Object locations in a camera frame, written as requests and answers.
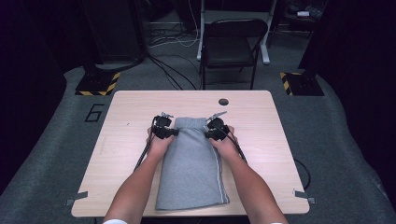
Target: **human arm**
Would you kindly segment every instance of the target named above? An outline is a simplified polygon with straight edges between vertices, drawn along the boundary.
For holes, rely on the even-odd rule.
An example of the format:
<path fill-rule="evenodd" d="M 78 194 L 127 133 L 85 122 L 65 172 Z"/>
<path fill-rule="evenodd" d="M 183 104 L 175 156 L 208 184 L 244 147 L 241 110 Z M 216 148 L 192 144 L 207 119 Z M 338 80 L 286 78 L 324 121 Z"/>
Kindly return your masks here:
<path fill-rule="evenodd" d="M 110 219 L 120 219 L 129 224 L 140 223 L 149 200 L 157 164 L 163 158 L 173 138 L 174 136 L 160 139 L 154 135 L 147 157 L 120 186 L 106 213 L 104 222 Z"/>
<path fill-rule="evenodd" d="M 231 131 L 229 136 L 236 142 L 237 139 L 233 136 L 233 127 L 229 126 L 229 128 Z M 230 164 L 239 198 L 244 205 L 250 223 L 288 223 L 266 182 L 241 159 L 235 144 L 229 138 L 222 141 L 210 139 L 210 143 Z"/>

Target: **yellow and black hazard stripe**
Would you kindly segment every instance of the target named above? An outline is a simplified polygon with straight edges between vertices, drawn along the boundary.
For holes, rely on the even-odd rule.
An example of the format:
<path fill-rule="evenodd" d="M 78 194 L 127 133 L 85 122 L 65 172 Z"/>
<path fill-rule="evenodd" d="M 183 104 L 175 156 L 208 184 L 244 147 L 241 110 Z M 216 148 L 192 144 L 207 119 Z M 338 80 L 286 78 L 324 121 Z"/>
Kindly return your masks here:
<path fill-rule="evenodd" d="M 114 88 L 116 87 L 119 77 L 120 77 L 120 73 L 114 75 L 106 91 L 76 91 L 76 95 L 109 95 L 111 94 L 111 92 L 113 92 Z"/>
<path fill-rule="evenodd" d="M 282 78 L 283 82 L 283 87 L 285 88 L 286 94 L 287 95 L 293 95 L 293 92 L 291 91 L 290 84 L 288 82 L 287 76 L 286 75 L 296 75 L 299 76 L 301 73 L 280 73 L 280 77 Z"/>

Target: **black base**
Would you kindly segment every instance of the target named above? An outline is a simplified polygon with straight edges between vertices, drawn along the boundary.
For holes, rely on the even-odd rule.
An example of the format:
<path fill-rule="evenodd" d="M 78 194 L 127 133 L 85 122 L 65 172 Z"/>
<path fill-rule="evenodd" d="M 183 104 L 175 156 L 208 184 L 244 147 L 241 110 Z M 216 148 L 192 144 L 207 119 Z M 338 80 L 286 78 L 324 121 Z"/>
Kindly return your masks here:
<path fill-rule="evenodd" d="M 107 72 L 101 69 L 96 69 L 94 74 L 85 72 L 84 77 L 76 87 L 76 91 L 107 91 L 116 74 L 117 72 Z"/>
<path fill-rule="evenodd" d="M 281 76 L 288 95 L 324 96 L 315 77 L 308 79 L 299 73 L 282 73 Z"/>

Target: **chair backrest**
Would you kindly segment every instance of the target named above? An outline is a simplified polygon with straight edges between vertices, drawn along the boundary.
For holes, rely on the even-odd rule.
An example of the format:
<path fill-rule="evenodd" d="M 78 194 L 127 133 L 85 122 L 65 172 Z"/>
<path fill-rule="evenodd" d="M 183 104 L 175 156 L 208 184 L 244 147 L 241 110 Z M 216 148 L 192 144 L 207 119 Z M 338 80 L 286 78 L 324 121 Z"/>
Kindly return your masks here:
<path fill-rule="evenodd" d="M 205 27 L 206 37 L 261 37 L 268 31 L 268 25 L 260 19 L 229 19 L 213 21 Z"/>

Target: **folded fabric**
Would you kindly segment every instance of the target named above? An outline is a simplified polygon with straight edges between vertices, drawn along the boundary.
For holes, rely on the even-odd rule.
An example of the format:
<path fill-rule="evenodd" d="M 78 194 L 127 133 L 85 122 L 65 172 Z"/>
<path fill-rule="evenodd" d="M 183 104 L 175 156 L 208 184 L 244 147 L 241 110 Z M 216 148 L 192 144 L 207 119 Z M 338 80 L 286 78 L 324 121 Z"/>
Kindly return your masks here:
<path fill-rule="evenodd" d="M 177 118 L 179 129 L 163 158 L 157 210 L 228 203 L 219 153 L 205 138 L 205 119 Z"/>

